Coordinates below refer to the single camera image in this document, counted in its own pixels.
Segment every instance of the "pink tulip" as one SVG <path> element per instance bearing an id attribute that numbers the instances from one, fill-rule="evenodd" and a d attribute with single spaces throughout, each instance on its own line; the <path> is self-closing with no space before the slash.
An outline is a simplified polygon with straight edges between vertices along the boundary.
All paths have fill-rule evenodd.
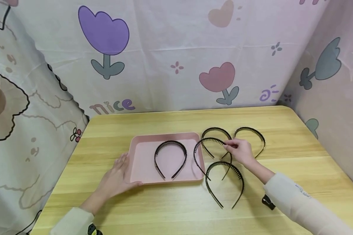
<path id="1" fill-rule="evenodd" d="M 239 87 L 234 87 L 230 94 L 227 89 L 233 84 L 235 69 L 233 64 L 225 62 L 221 67 L 213 67 L 209 73 L 202 72 L 199 75 L 200 83 L 209 91 L 222 92 L 224 98 L 218 98 L 219 104 L 231 105 L 231 101 L 238 95 Z"/>
<path id="2" fill-rule="evenodd" d="M 233 84 L 234 75 L 234 66 L 230 62 L 225 62 L 221 67 L 211 68 L 209 73 L 202 72 L 199 80 L 207 90 L 221 92 Z"/>

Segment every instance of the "square tray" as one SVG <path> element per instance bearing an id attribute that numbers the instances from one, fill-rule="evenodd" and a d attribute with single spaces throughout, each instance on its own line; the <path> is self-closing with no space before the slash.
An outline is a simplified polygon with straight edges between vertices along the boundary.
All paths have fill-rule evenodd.
<path id="1" fill-rule="evenodd" d="M 179 174 L 171 176 L 180 168 L 184 161 L 183 151 L 177 146 L 166 146 L 157 155 L 157 165 L 166 179 L 162 178 L 154 165 L 154 152 L 157 147 L 167 140 L 181 142 L 187 150 L 186 164 Z M 197 133 L 174 133 L 135 136 L 129 147 L 129 167 L 125 173 L 126 182 L 141 181 L 144 184 L 171 183 L 181 181 L 199 181 L 204 174 L 193 159 L 193 150 L 200 140 Z M 196 161 L 205 172 L 201 146 L 196 152 Z"/>

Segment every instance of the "flower stem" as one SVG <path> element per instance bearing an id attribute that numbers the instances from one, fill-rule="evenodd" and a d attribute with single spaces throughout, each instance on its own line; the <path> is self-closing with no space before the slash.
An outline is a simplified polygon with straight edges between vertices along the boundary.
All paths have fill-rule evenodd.
<path id="1" fill-rule="evenodd" d="M 111 66 L 111 61 L 110 60 L 111 60 L 111 55 L 104 54 L 104 66 L 103 66 L 103 69 L 105 71 L 109 70 L 109 68 Z M 103 76 L 104 76 L 104 79 L 108 80 L 108 79 L 110 79 L 111 74 L 105 73 L 105 74 L 103 74 Z"/>
<path id="2" fill-rule="evenodd" d="M 230 100 L 229 92 L 227 91 L 227 89 L 223 90 L 223 94 L 224 94 L 224 99 L 226 100 L 226 104 L 230 105 L 231 104 L 231 100 Z"/>

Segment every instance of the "table surface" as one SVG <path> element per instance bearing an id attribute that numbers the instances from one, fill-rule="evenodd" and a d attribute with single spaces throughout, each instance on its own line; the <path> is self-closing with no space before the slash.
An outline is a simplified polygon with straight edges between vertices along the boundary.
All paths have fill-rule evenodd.
<path id="1" fill-rule="evenodd" d="M 231 135 L 242 126 L 260 131 L 266 139 L 266 148 L 258 161 L 289 176 L 353 228 L 352 181 L 292 109 L 268 106 L 94 117 L 31 234 L 48 234 L 65 213 L 79 206 L 97 187 L 114 159 L 128 151 L 134 136 L 181 132 L 201 135 L 214 126 Z M 248 139 L 254 153 L 261 147 L 253 133 L 240 132 L 237 138 Z M 211 148 L 215 154 L 224 153 L 213 145 Z M 216 161 L 203 153 L 206 167 Z M 204 181 L 146 185 L 108 201 L 94 223 L 105 235 L 310 234 L 277 208 L 271 211 L 263 205 L 261 182 L 240 164 L 235 165 L 243 173 L 245 190 L 232 210 L 240 183 L 230 173 L 221 181 L 225 169 L 217 167 L 210 173 L 210 186 L 224 205 L 223 209 L 208 193 Z"/>

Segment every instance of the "right hand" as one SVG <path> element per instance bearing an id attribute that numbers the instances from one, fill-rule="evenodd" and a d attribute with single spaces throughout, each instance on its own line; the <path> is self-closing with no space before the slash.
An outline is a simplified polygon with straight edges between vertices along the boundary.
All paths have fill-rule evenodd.
<path id="1" fill-rule="evenodd" d="M 241 164 L 247 165 L 255 160 L 251 144 L 245 139 L 229 139 L 224 141 L 224 149 L 231 153 Z"/>

